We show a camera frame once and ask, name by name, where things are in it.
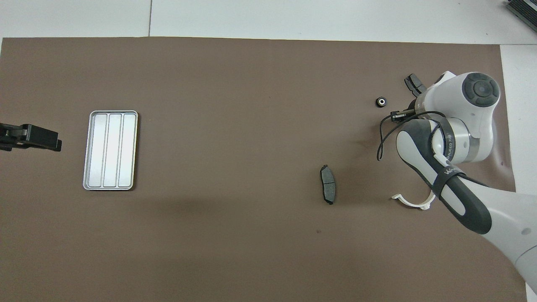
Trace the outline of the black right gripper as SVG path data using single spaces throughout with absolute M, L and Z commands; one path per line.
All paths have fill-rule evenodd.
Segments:
M 406 109 L 404 111 L 392 111 L 391 117 L 392 117 L 392 122 L 400 123 L 403 120 L 416 119 L 418 118 L 418 115 L 415 109 Z

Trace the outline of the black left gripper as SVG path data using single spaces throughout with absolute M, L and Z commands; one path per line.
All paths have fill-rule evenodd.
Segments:
M 62 150 L 62 141 L 58 139 L 59 134 L 55 131 L 31 124 L 26 124 L 26 129 L 23 129 L 21 126 L 4 123 L 0 124 L 0 149 L 2 151 L 12 151 L 13 148 L 27 149 L 25 143 L 19 140 L 24 135 L 30 148 L 55 152 Z

